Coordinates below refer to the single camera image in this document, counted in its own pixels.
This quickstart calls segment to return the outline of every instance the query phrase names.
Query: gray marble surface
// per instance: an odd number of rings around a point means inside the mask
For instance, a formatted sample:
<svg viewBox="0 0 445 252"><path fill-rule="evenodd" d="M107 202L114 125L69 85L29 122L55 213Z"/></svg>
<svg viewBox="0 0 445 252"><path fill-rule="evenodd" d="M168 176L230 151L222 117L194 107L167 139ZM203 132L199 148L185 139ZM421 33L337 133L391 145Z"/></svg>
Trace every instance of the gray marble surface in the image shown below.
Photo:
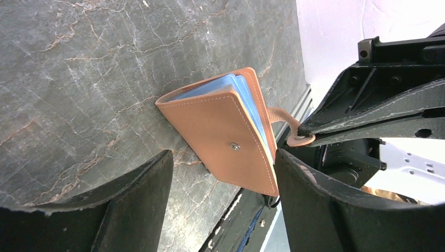
<svg viewBox="0 0 445 252"><path fill-rule="evenodd" d="M245 66L268 106L305 89L295 0L2 0L0 45L0 205L63 201L171 149L159 251L197 251L238 188L155 100Z"/></svg>

